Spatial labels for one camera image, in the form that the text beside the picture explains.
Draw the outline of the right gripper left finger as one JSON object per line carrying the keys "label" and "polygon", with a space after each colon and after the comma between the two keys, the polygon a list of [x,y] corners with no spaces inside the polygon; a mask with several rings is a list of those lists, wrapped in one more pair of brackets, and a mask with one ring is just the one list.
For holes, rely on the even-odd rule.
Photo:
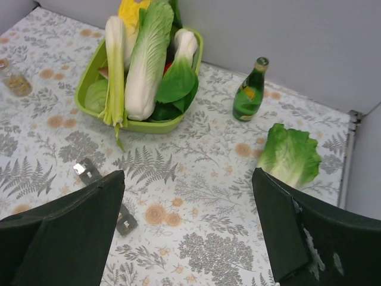
{"label": "right gripper left finger", "polygon": [[1,285],[99,285],[121,195],[94,185],[1,220]]}

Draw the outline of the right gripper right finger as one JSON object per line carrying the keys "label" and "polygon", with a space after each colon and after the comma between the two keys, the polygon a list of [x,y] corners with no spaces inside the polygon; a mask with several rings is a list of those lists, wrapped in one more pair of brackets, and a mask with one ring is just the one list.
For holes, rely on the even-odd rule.
{"label": "right gripper right finger", "polygon": [[280,285],[380,285],[380,221],[325,203],[256,168],[252,187]]}

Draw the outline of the grey weekly pill organizer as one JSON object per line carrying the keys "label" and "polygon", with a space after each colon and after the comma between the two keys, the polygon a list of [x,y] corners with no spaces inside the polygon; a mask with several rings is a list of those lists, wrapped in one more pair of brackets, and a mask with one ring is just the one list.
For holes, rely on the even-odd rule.
{"label": "grey weekly pill organizer", "polygon": [[75,173],[80,180],[86,185],[94,185],[101,192],[103,199],[108,199],[107,195],[121,195],[120,210],[115,228],[118,233],[125,237],[129,235],[138,226],[137,220],[134,218],[130,210],[123,203],[123,195],[121,194],[121,178],[124,178],[122,170],[115,170],[106,176],[102,176],[98,168],[89,158],[84,158],[73,166]]}

